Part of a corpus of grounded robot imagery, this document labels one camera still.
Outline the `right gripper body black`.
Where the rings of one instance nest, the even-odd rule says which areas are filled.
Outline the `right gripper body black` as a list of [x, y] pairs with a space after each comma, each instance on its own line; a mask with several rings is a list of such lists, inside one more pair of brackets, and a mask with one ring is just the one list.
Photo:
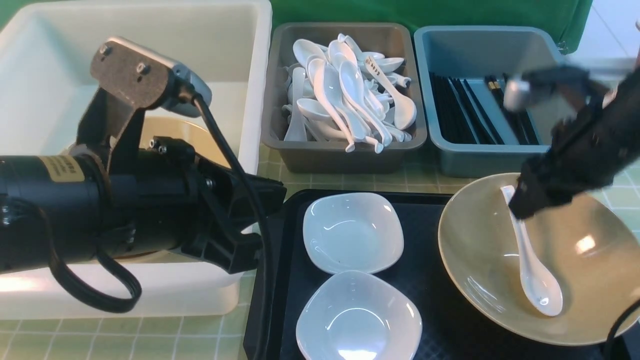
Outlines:
[[529, 219], [547, 208], [567, 205], [582, 193], [608, 187], [639, 158], [638, 67], [611, 89], [592, 80], [588, 70], [569, 64], [510, 78], [530, 82], [528, 107], [560, 94], [576, 110], [574, 118], [553, 126], [546, 153], [528, 158], [522, 165], [509, 201], [516, 219]]

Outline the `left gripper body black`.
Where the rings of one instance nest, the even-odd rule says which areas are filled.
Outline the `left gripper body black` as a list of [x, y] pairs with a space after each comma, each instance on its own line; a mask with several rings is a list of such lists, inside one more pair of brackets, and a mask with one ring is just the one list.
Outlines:
[[258, 268], [263, 238], [243, 234], [276, 214], [287, 193], [270, 178], [240, 174], [207, 160], [181, 139], [154, 149], [127, 140], [123, 154], [78, 131], [75, 259], [137, 251], [174, 251], [229, 274]]

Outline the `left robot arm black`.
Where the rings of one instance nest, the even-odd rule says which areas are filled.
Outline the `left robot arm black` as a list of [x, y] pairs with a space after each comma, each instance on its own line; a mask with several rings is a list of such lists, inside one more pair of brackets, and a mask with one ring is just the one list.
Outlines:
[[69, 155], [1, 158], [1, 271], [171, 251], [228, 273], [258, 263], [262, 241], [242, 178], [182, 139], [140, 142], [147, 110], [180, 105], [173, 86], [100, 87]]

